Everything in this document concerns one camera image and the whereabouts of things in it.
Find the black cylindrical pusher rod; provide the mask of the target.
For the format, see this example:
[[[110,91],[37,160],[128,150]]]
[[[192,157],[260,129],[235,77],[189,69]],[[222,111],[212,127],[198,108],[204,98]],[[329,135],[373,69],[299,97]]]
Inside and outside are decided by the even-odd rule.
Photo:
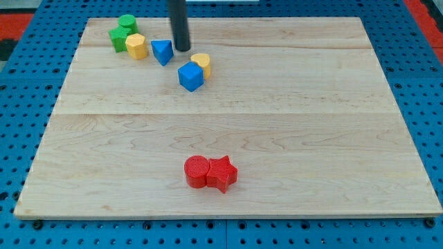
[[[168,0],[168,10],[175,48],[181,52],[189,51],[191,44],[186,1]]]

